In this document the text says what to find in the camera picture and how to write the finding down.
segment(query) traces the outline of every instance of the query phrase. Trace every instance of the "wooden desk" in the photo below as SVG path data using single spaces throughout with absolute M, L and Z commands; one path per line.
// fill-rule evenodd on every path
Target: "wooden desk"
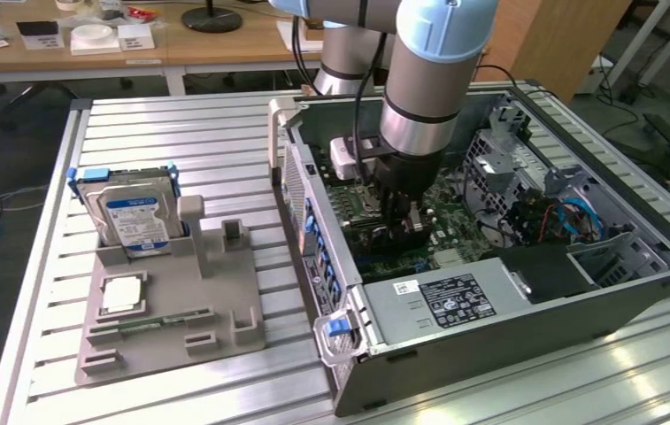
M 27 50 L 16 29 L 17 21 L 53 20 L 68 16 L 53 2 L 27 0 L 23 4 L 1 4 L 0 24 L 9 32 L 9 46 L 0 49 L 0 82 L 79 80 L 87 78 L 161 75 L 169 94 L 184 95 L 181 77 L 188 73 L 264 71 L 295 69 L 293 58 L 276 31 L 276 18 L 283 15 L 268 4 L 240 4 L 243 26 L 236 31 L 213 35 L 191 31 L 180 16 L 199 4 L 153 4 L 163 25 L 152 29 L 156 49 L 133 50 L 105 55 L 72 56 L 68 51 L 69 29 L 63 29 L 64 49 Z M 304 56 L 305 64 L 317 67 L 317 54 Z

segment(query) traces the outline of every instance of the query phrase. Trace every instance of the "aluminum extrusion table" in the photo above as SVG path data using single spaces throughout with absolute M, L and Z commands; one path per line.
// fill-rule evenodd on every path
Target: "aluminum extrusion table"
M 100 100 L 69 113 L 1 358 L 0 423 L 628 424 L 670 419 L 670 299 L 604 338 L 372 412 L 332 416 L 267 178 L 267 104 L 296 93 Z M 670 221 L 667 193 L 554 98 L 539 94 L 536 103 Z M 555 165 L 572 161 L 539 127 L 531 142 Z M 64 172 L 68 166 L 157 166 L 168 159 L 180 168 L 181 192 L 205 198 L 203 226 L 239 217 L 252 230 L 268 348 L 79 388 L 75 356 L 97 236 Z

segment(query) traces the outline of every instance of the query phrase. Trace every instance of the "gray carpet floor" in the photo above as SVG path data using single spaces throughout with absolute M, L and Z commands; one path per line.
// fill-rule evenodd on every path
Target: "gray carpet floor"
M 618 31 L 606 46 L 604 53 L 618 58 L 636 31 L 632 25 Z M 636 71 L 650 51 L 662 42 L 652 37 L 639 52 L 630 70 Z M 188 79 L 191 93 L 217 93 L 227 91 L 255 91 L 272 88 L 284 89 L 280 75 L 272 73 L 239 73 L 235 75 L 233 87 L 223 84 L 224 75 L 192 77 Z M 615 92 L 632 79 L 632 73 L 616 84 Z M 133 88 L 123 90 L 117 79 L 71 81 L 72 88 L 81 97 L 149 97 L 165 96 L 167 87 L 159 77 L 133 78 Z M 7 94 L 0 96 L 0 108 L 5 102 L 25 87 L 24 83 L 7 84 Z M 636 113 L 659 113 L 670 122 L 670 62 L 658 74 L 652 85 L 654 98 L 642 97 L 631 109 Z M 43 93 L 15 114 L 13 120 L 19 129 L 13 133 L 0 131 L 0 193 L 27 186 L 47 183 L 56 149 L 61 136 L 68 101 L 52 91 Z M 594 97 L 576 97 L 571 107 L 586 122 L 599 131 L 631 119 L 626 112 L 604 106 Z M 611 133 L 611 137 L 635 147 L 648 148 L 651 140 L 642 132 L 642 124 L 622 127 Z M 41 199 L 36 192 L 16 197 L 9 206 L 29 205 Z M 25 272 L 25 261 L 36 232 L 39 209 L 23 212 L 7 212 L 1 218 L 3 234 L 0 238 L 0 351 L 5 339 L 5 332 L 15 308 L 19 285 Z

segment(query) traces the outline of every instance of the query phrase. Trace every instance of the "robotic arm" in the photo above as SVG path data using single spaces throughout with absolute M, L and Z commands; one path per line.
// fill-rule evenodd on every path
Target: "robotic arm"
M 353 37 L 367 37 L 357 33 L 361 28 L 396 35 L 376 143 L 389 153 L 377 156 L 373 177 L 383 214 L 412 218 L 412 227 L 419 230 L 420 199 L 436 179 L 441 151 L 452 136 L 480 51 L 490 39 L 498 0 L 269 0 L 269 3 L 293 15 L 348 26 L 340 28 L 348 32 L 337 33 L 344 40 L 324 39 L 324 64 L 337 60 L 332 50 L 327 51 L 327 44 L 352 43 Z M 351 71 L 352 75 L 363 72 L 357 67 Z

